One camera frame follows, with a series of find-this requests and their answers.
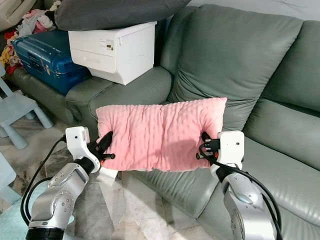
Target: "sofa backrest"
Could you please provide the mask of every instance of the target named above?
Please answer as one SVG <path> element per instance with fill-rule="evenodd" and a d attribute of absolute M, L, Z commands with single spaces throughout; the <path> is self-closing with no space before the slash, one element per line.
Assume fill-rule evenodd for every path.
<path fill-rule="evenodd" d="M 320 21 L 303 23 L 244 132 L 320 170 Z"/>
<path fill-rule="evenodd" d="M 303 21 L 217 5 L 186 7 L 169 26 L 161 66 L 169 102 L 227 97 L 223 126 L 241 130 Z"/>

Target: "sofa armrest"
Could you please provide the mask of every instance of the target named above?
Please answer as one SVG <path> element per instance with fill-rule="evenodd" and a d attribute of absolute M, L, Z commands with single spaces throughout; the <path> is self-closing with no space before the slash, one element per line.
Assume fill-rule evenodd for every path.
<path fill-rule="evenodd" d="M 157 66 L 126 86 L 91 77 L 70 89 L 65 99 L 76 120 L 97 133 L 97 108 L 160 104 L 167 99 L 171 86 L 171 74 Z"/>

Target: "marble floor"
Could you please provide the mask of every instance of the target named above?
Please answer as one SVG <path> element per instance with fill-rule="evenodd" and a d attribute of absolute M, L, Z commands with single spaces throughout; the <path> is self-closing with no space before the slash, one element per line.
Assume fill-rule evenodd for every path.
<path fill-rule="evenodd" d="M 0 138 L 0 152 L 17 173 L 11 187 L 19 194 L 66 126 L 55 121 L 44 129 L 37 119 L 21 118 L 14 128 L 29 145 L 17 150 L 8 138 Z M 40 172 L 37 180 L 51 177 L 72 161 L 65 143 L 60 143 Z M 9 205 L 0 199 L 0 212 Z M 74 221 L 66 232 L 88 240 L 212 240 L 190 218 L 145 186 L 130 172 L 119 172 L 112 186 L 92 174 L 76 201 Z"/>

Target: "chair leg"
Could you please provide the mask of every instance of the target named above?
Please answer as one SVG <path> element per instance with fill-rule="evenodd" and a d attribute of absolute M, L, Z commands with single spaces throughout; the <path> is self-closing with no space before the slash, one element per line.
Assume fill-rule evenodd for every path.
<path fill-rule="evenodd" d="M 40 122 L 44 126 L 44 128 L 51 128 L 54 123 L 45 115 L 45 113 L 41 110 L 39 106 L 34 109 L 35 114 L 38 116 Z"/>
<path fill-rule="evenodd" d="M 5 130 L 6 134 L 8 134 L 9 138 L 17 149 L 24 149 L 26 146 L 28 146 L 27 141 L 24 140 L 23 137 L 16 130 L 14 130 L 12 126 L 4 126 L 3 129 Z"/>
<path fill-rule="evenodd" d="M 36 114 L 34 113 L 34 111 L 31 111 L 31 112 L 28 112 L 26 115 L 25 115 L 26 119 L 28 120 L 32 120 L 36 117 Z"/>
<path fill-rule="evenodd" d="M 7 203 L 11 205 L 21 198 L 21 196 L 18 193 L 16 193 L 8 186 L 5 186 L 3 189 L 0 190 L 0 196 L 2 199 L 4 199 Z"/>
<path fill-rule="evenodd" d="M 6 137 L 8 137 L 8 134 L 2 127 L 0 127 L 0 138 L 6 138 Z"/>

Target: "textured pink fabric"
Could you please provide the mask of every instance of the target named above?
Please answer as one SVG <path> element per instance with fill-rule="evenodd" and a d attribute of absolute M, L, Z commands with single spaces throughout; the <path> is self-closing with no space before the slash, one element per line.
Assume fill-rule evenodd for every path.
<path fill-rule="evenodd" d="M 99 135 L 113 131 L 107 153 L 115 159 L 102 166 L 119 171 L 209 168 L 197 159 L 201 134 L 216 138 L 222 130 L 227 98 L 208 98 L 168 105 L 109 105 L 96 110 Z"/>

